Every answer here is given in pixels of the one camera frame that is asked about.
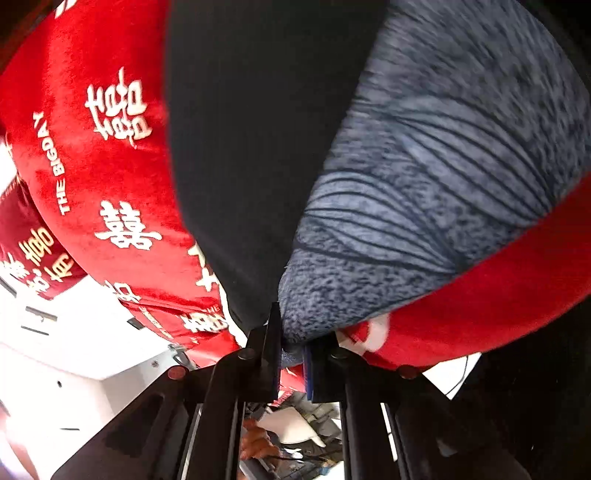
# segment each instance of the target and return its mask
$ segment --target black metal frame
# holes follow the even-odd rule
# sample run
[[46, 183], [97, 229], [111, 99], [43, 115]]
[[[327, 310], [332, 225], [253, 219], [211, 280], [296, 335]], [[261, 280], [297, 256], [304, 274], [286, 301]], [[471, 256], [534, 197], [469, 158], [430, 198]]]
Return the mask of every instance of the black metal frame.
[[[445, 480], [446, 458], [489, 441], [426, 378], [405, 380], [339, 348], [335, 335], [304, 353], [309, 399], [340, 402], [346, 480]], [[233, 480], [246, 402], [277, 399], [281, 316], [214, 367], [172, 367], [82, 447], [53, 480]], [[394, 462], [382, 403], [398, 453]], [[258, 461], [257, 480], [273, 478]]]

